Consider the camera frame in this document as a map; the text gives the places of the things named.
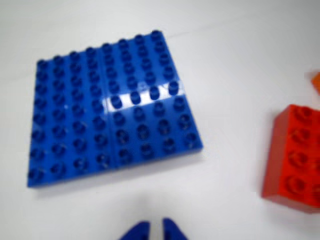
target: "white surface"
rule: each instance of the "white surface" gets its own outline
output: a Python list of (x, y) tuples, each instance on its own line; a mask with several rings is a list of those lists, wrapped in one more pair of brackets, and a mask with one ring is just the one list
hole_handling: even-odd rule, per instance
[[(273, 117), (320, 107), (319, 0), (1, 1), (0, 239), (117, 240), (163, 217), (190, 240), (316, 240), (320, 216), (260, 198)], [(204, 149), (168, 161), (28, 189), (40, 58), (164, 32)]]

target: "orange lego brick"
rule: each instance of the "orange lego brick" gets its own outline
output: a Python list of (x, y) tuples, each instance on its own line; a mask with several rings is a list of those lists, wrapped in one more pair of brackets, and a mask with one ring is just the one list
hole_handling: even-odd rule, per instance
[(312, 79), (312, 84), (320, 94), (320, 72), (318, 72), (317, 75), (315, 75), (315, 77)]

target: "blue baseplate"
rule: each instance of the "blue baseplate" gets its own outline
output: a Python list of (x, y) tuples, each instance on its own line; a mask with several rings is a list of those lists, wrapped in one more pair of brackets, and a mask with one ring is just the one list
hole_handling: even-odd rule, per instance
[(29, 187), (202, 147), (160, 31), (38, 61)]

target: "red lego duplo brick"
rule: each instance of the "red lego duplo brick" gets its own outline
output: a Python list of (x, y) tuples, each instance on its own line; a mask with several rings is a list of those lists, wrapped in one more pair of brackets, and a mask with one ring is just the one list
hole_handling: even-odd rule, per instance
[(320, 111), (289, 105), (275, 118), (262, 197), (320, 213)]

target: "plastic toy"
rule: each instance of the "plastic toy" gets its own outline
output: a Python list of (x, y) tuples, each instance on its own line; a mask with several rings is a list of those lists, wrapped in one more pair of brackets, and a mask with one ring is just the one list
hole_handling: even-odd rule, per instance
[(262, 196), (320, 212), (320, 111), (290, 105), (276, 117)]
[(160, 31), (38, 61), (29, 187), (202, 147)]
[(320, 72), (312, 78), (312, 84), (317, 92), (320, 94)]

